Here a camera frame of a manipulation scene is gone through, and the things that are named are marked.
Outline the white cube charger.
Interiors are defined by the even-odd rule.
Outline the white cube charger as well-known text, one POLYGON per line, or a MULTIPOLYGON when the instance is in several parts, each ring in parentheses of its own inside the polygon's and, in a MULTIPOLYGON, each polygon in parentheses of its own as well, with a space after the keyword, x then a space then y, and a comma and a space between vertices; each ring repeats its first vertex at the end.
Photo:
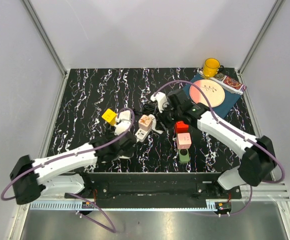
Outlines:
POLYGON ((132 156, 124 156, 124 155, 122 155, 122 156, 119 156, 119 159, 130 159, 132 156))

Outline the red cube socket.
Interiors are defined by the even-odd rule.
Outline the red cube socket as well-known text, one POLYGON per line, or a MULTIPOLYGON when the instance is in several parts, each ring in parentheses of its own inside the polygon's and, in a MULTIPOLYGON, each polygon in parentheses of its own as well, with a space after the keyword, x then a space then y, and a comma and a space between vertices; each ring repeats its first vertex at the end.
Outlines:
POLYGON ((183 121, 177 121, 174 125, 174 130, 176 134, 188 133, 189 125, 185 124, 183 121))

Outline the white rectangular power strip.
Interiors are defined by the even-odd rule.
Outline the white rectangular power strip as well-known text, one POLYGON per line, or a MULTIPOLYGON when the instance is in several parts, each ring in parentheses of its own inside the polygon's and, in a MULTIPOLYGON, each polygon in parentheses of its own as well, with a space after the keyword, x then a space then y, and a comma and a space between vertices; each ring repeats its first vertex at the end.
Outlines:
POLYGON ((147 136, 149 135, 149 133, 151 132, 152 127, 139 127, 137 132, 135 133, 135 137, 137 142, 141 142, 143 143, 147 136))

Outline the beige cube socket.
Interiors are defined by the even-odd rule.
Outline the beige cube socket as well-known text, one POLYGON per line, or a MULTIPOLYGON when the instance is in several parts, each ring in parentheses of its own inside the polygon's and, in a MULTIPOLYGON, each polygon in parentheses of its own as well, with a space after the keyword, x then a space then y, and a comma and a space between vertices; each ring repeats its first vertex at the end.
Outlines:
POLYGON ((153 118, 145 114, 138 121, 138 127, 145 132, 148 132, 152 128, 152 125, 153 118))

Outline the pink cube socket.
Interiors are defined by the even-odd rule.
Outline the pink cube socket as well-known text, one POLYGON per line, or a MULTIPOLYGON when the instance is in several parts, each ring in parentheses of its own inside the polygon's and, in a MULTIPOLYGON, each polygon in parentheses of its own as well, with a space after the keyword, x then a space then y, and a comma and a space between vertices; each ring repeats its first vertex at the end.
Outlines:
POLYGON ((178 133, 176 137, 176 144, 179 150, 189 149, 192 144, 190 133, 189 132, 178 133))

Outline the yellow cube socket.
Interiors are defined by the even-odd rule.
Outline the yellow cube socket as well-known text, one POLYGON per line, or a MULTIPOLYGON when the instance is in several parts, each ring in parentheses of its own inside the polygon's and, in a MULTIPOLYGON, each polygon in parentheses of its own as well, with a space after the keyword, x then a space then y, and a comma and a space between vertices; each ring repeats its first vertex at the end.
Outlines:
POLYGON ((116 124, 116 117, 117 113, 111 110, 110 108, 108 108, 101 116, 101 118, 111 126, 114 126, 116 124))

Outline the green power strip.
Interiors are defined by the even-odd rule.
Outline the green power strip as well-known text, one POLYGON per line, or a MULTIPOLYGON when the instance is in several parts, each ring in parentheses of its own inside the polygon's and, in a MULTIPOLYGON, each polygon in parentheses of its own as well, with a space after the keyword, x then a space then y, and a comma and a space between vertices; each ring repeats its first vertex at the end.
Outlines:
POLYGON ((190 155, 188 149, 179 149, 178 157, 180 164, 188 164, 190 162, 190 155))

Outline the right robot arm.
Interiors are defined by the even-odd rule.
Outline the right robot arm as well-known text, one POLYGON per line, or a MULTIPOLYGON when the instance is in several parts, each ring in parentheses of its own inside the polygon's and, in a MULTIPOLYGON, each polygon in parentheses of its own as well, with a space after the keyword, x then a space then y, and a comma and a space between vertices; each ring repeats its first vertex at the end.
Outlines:
POLYGON ((257 187, 277 166, 273 142, 269 137, 256 137, 238 129, 219 117, 207 104, 195 103, 182 89, 169 95, 156 92, 150 100, 158 108, 155 119, 160 131, 183 121, 213 136, 240 158, 239 166, 224 171, 212 185, 215 197, 224 198, 230 189, 240 185, 257 187))

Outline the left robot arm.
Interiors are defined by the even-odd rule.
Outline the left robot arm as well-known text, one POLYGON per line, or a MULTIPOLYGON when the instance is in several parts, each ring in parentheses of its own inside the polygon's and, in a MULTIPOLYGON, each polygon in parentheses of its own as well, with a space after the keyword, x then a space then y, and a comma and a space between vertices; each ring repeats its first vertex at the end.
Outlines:
POLYGON ((64 173, 121 157, 130 158, 137 143, 136 136, 127 131, 119 136, 113 133, 96 137, 89 142, 61 154, 31 159, 18 159, 9 177, 17 205, 37 200, 47 189, 47 182, 64 173))

